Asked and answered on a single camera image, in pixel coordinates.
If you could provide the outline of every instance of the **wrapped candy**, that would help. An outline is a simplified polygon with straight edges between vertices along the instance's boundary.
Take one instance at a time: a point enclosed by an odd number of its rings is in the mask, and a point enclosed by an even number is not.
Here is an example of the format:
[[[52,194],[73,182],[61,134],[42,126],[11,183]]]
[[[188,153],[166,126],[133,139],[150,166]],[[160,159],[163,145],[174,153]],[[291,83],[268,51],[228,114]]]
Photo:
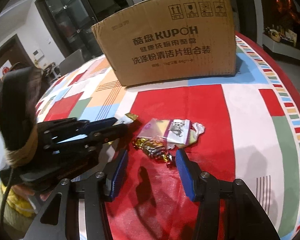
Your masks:
[[[120,123],[124,123],[126,125],[129,125],[130,123],[133,123],[139,116],[132,113],[126,113],[123,117],[121,117],[118,121],[116,121],[113,125],[117,125]]]
[[[172,155],[168,152],[162,142],[146,138],[136,138],[132,141],[133,147],[141,149],[151,159],[163,160],[167,167],[173,165]]]
[[[157,120],[151,119],[138,134],[139,138],[162,141],[167,149],[173,149],[175,145],[184,148],[198,140],[198,136],[204,132],[205,127],[200,123],[193,123],[190,127],[189,120]]]

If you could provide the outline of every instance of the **cardboard box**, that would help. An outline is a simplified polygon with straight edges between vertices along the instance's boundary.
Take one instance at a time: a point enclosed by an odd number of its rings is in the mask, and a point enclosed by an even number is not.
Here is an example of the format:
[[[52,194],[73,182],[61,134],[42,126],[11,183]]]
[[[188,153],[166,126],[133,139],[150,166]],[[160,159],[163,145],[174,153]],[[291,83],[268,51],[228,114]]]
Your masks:
[[[146,0],[92,31],[123,86],[235,73],[230,0]]]

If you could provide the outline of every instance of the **decorative balloon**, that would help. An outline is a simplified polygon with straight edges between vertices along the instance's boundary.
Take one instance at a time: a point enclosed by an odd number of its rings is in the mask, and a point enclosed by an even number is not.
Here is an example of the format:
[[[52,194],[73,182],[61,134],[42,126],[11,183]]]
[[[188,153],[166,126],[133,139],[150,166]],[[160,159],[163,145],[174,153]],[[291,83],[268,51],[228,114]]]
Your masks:
[[[283,3],[281,0],[276,0],[277,10],[280,14],[290,14],[294,22],[300,24],[297,7],[293,0],[285,0]]]

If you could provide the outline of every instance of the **black cable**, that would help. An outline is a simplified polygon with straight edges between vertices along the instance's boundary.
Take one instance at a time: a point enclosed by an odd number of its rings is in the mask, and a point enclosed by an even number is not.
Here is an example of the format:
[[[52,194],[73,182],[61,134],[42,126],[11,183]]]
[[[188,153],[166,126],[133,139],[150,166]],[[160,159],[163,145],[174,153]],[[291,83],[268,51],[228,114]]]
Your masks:
[[[9,194],[10,189],[11,189],[12,175],[13,175],[13,168],[11,168],[8,184],[7,184],[7,187],[6,187],[6,191],[4,192],[3,197],[2,197],[2,201],[1,201],[1,207],[0,207],[0,225],[1,226],[3,226],[4,209],[6,207],[8,194]]]

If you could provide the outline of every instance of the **blue gripper pad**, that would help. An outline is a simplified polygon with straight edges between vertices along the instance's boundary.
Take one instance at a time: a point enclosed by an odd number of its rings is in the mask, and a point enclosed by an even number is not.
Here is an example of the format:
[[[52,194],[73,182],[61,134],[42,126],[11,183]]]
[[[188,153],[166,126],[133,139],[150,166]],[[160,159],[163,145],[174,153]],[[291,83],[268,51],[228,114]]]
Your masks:
[[[109,180],[111,180],[111,189],[109,197],[114,200],[118,195],[123,183],[124,177],[126,175],[126,168],[128,165],[128,151],[121,150],[116,159],[114,160],[115,170],[111,176],[107,177],[107,184],[109,185]]]
[[[194,192],[194,180],[196,179],[196,177],[194,177],[193,172],[191,172],[191,161],[189,160],[186,152],[183,149],[177,150],[176,165],[186,196],[191,201],[195,201],[196,194]]]

